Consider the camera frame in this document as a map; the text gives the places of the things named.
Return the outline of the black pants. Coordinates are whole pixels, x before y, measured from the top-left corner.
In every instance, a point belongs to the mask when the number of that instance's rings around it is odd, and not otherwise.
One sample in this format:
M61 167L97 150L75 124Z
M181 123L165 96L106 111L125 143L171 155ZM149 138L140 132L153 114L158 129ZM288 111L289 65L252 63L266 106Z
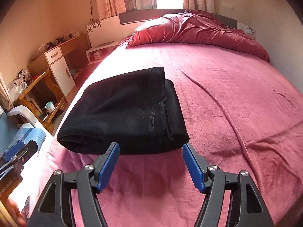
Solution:
M122 154L157 154L179 149L190 137L174 84L155 67L89 85L57 140L81 154L104 154L112 142Z

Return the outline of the pink bed blanket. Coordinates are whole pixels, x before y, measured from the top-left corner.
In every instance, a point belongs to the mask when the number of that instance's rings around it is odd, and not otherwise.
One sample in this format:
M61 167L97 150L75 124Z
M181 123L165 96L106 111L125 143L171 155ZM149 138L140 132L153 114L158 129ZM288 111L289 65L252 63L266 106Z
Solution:
M302 226L302 94L256 56L174 43L122 44L83 87L156 66L175 85L197 153L248 171L276 226ZM109 226L193 226L204 196L177 149L120 156L98 200Z

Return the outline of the teal lidded jar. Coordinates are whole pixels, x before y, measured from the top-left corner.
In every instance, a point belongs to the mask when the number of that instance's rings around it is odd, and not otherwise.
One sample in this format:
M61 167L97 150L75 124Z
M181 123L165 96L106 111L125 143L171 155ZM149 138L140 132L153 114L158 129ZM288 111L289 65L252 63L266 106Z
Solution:
M55 105L52 101L49 101L45 105L45 109L48 113L52 113L55 110Z

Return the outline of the wooden side table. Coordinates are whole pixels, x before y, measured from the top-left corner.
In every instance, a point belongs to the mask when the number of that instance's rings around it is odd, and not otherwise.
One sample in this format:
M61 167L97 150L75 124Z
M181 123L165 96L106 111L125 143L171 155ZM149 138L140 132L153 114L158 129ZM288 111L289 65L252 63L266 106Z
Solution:
M45 105L49 101L52 101L55 105L55 110L52 113L48 113L45 109ZM67 100L59 86L52 81L51 70L47 69L33 78L29 86L13 104L27 107L44 128L52 133L54 131L52 121L57 112L66 110Z

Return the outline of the plastic bags on table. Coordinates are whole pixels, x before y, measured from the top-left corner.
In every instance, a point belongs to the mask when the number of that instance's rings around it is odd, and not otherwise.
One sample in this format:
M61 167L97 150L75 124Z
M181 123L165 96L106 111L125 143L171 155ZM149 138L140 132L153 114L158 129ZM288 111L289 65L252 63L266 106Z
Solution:
M28 87L31 81L31 75L29 71L21 70L16 79L8 84L9 96L12 102L14 102Z

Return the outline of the white bedside shelf unit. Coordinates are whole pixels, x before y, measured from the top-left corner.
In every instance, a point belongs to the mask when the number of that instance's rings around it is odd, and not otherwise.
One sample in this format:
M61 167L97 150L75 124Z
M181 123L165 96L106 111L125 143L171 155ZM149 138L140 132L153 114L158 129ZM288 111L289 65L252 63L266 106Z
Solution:
M88 64L96 64L102 62L118 47L120 41L112 41L107 43L99 44L95 47L90 48L86 51Z

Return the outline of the white wooden cabinet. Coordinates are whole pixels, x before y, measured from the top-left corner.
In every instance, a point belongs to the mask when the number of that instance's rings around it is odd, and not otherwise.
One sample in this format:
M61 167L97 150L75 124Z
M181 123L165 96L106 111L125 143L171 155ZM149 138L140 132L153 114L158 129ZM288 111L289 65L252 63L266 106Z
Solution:
M28 70L35 76L50 69L63 95L67 97L76 89L71 71L87 66L87 50L87 39L81 34L40 55L28 65Z

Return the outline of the floral white headboard panel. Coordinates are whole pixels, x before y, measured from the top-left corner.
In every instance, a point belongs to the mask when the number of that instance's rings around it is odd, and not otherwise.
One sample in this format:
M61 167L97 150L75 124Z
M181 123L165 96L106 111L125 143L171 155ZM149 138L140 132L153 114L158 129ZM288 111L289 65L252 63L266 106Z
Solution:
M92 47L99 44L122 40L119 16L110 17L87 25L88 37Z

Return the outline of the dark headboard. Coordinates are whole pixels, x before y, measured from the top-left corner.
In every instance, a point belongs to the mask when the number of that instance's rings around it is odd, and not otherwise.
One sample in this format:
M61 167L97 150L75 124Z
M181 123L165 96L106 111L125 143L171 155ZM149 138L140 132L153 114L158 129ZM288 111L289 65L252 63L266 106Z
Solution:
M178 14L183 12L191 12L194 14L202 15L205 11L201 10L189 10L189 9L145 9L136 10L131 12L123 12L119 14L120 24L130 24L135 22L144 22L150 19L157 19L166 14ZM222 22L227 28L237 29L237 21L229 17L218 15L214 13L209 13L220 22Z

